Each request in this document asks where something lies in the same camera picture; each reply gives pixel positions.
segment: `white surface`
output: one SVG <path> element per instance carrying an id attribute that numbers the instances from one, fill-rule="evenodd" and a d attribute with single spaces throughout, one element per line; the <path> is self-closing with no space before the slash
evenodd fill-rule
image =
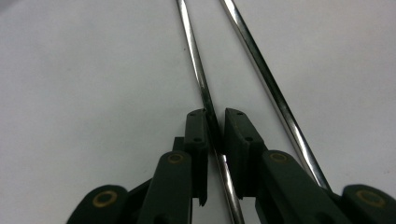
<path id="1" fill-rule="evenodd" d="M 396 3 L 235 2 L 336 193 L 396 197 Z M 220 122 L 292 148 L 219 1 L 188 1 Z M 65 223 L 90 190 L 132 189 L 202 107 L 175 1 L 0 3 L 0 223 Z M 193 223 L 229 223 L 219 175 Z M 242 201 L 257 223 L 254 201 Z"/>

